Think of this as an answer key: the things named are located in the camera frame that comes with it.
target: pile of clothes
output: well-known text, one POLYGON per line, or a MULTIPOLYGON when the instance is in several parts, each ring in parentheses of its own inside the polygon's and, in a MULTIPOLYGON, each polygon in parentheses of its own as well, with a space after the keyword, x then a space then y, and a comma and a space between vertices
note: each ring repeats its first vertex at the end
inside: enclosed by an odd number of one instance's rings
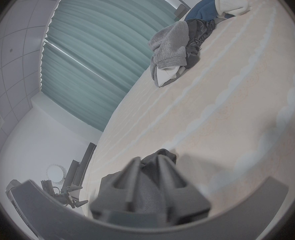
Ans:
POLYGON ((193 67, 198 61, 201 44, 217 23, 242 15, 252 7, 247 0, 202 0, 178 21, 157 32, 148 45, 151 76, 157 87, 165 86, 193 67))

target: curtain pleat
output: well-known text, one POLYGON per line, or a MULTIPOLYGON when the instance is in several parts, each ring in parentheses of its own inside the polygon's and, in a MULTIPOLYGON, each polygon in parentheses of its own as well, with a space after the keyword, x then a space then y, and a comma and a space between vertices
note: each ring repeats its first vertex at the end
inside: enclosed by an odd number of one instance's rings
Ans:
POLYGON ((148 68, 147 43, 175 22, 164 0, 61 0, 45 38, 41 91, 103 131, 148 68))

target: tiled ceiling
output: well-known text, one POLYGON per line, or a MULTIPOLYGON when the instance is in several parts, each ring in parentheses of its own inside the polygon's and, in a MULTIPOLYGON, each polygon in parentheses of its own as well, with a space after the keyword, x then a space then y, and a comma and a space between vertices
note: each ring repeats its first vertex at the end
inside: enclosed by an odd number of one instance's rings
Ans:
POLYGON ((39 92, 42 38, 57 1, 17 0, 0 22, 0 152, 39 92))

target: bed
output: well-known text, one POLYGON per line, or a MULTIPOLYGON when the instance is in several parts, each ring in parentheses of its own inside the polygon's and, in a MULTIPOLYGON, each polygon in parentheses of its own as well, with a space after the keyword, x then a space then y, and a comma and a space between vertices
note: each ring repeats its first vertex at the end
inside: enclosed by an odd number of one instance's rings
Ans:
MULTIPOLYGON (((160 148, 211 201, 210 216, 237 204, 268 176, 295 197, 295 26, 277 0, 219 23, 200 61, 157 88, 149 68, 110 118, 86 172, 81 200, 101 178, 160 148)), ((88 207, 83 206, 90 217, 88 207)))

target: beige bedspread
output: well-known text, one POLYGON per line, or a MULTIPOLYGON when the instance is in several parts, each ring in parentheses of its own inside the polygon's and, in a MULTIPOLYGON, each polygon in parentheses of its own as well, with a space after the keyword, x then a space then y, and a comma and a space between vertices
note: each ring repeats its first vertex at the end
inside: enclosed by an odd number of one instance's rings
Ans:
POLYGON ((92 200, 100 180, 131 158, 160 148, 212 202, 210 215, 250 194, 267 176, 295 196, 295 26, 276 0, 225 20, 202 44, 200 61, 157 88, 146 70, 107 124, 83 182, 92 200))

